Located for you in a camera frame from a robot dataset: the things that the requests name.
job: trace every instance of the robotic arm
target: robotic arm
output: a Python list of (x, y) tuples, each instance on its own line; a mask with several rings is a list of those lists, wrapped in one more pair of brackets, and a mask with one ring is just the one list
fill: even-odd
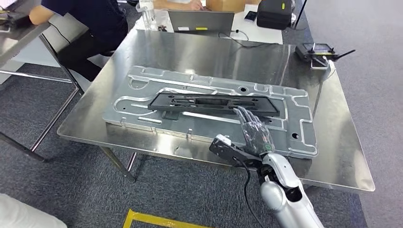
[(258, 169), (260, 194), (282, 228), (323, 228), (290, 163), (273, 152), (274, 145), (264, 123), (242, 107), (234, 111), (245, 136), (245, 150), (219, 134), (210, 151), (234, 166), (243, 163)]

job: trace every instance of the robot finger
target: robot finger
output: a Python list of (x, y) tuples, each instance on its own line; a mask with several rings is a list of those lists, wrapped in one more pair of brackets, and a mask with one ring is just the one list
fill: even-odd
[(259, 117), (255, 116), (255, 115), (253, 115), (253, 119), (257, 123), (260, 123), (260, 124), (262, 123), (262, 121), (260, 121)]
[(259, 119), (259, 117), (255, 116), (251, 111), (246, 110), (246, 112), (250, 115), (252, 121), (257, 122), (257, 123), (262, 123)]
[(234, 108), (234, 112), (237, 114), (240, 124), (246, 123), (246, 119), (243, 116), (242, 112), (238, 108)]
[(252, 122), (254, 121), (252, 116), (250, 114), (252, 114), (250, 111), (246, 110), (244, 107), (239, 106), (238, 109), (242, 112), (243, 116), (245, 117), (247, 122)]

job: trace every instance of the yellow tape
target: yellow tape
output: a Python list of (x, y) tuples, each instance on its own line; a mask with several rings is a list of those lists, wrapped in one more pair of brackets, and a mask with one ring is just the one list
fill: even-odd
[(170, 228), (208, 228), (187, 222), (179, 222), (167, 218), (157, 217), (154, 215), (142, 214), (134, 212), (131, 209), (129, 209), (129, 212), (127, 213), (125, 223), (123, 224), (123, 228), (130, 228), (133, 220)]

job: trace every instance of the black box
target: black box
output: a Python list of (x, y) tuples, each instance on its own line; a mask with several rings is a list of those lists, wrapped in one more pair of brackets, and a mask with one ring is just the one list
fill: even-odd
[(259, 27), (285, 30), (291, 24), (291, 0), (262, 0), (258, 7)]

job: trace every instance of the stainless steel table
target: stainless steel table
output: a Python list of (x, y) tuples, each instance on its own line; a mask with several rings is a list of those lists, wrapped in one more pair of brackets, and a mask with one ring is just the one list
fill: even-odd
[[(22, 12), (22, 13), (28, 14), (30, 12), (30, 10), (34, 6), (39, 5), (40, 2), (41, 2), (40, 0), (21, 0), (21, 1), (18, 1), (17, 3), (15, 3), (14, 5), (12, 5), (8, 10), (14, 10), (16, 12)], [(51, 55), (57, 61), (55, 50), (53, 49), (51, 44), (48, 42), (46, 37), (44, 35), (42, 35), (42, 32), (45, 31), (48, 27), (49, 27), (49, 24), (44, 23), (44, 24), (41, 24), (38, 26), (30, 25), (30, 26), (24, 27), (24, 28), (13, 28), (9, 33), (0, 33), (0, 67), (2, 67), (4, 64), (6, 64), (7, 61), (9, 61), (11, 58), (13, 58), (16, 54), (18, 54), (28, 43), (30, 43), (36, 37), (40, 38), (40, 40), (43, 42), (45, 47), (48, 49), (48, 51), (51, 53)], [(6, 134), (4, 134), (0, 131), (0, 140), (5, 141), (6, 143), (12, 145), (14, 148), (16, 148), (17, 150), (26, 154), (27, 156), (32, 157), (41, 162), (43, 162), (45, 160), (45, 158), (36, 154), (35, 150), (37, 149), (39, 144), (43, 141), (43, 139), (45, 138), (47, 133), (50, 131), (52, 126), (56, 123), (56, 121), (58, 120), (60, 115), (63, 113), (65, 108), (68, 106), (68, 104), (72, 101), (74, 96), (77, 93), (80, 93), (80, 94), (84, 93), (83, 90), (81, 89), (81, 87), (78, 85), (78, 82), (74, 79), (73, 75), (70, 73), (70, 71), (61, 65), (60, 65), (60, 67), (69, 79), (33, 75), (33, 74), (28, 74), (28, 73), (13, 72), (13, 71), (7, 71), (7, 70), (0, 69), (0, 73), (3, 73), (3, 74), (31, 77), (31, 78), (56, 81), (56, 82), (61, 82), (61, 83), (71, 83), (74, 85), (73, 92), (70, 94), (70, 96), (67, 98), (67, 100), (63, 103), (61, 108), (57, 111), (55, 116), (47, 124), (46, 128), (43, 130), (41, 135), (38, 137), (38, 139), (35, 141), (35, 143), (30, 148), (25, 147), (24, 145), (18, 143), (17, 141), (13, 140), (12, 138), (8, 137)]]
[(208, 143), (106, 124), (103, 111), (129, 69), (138, 65), (302, 88), (308, 91), (314, 110), (319, 155), (313, 160), (290, 158), (296, 174), (304, 184), (374, 191), (374, 181), (337, 72), (323, 82), (323, 73), (318, 74), (297, 60), (294, 48), (274, 44), (240, 48), (227, 39), (133, 29), (62, 123), (58, 134), (68, 140), (101, 146), (113, 164), (132, 181), (129, 170), (134, 156), (125, 168), (110, 147), (227, 165), (209, 152)]

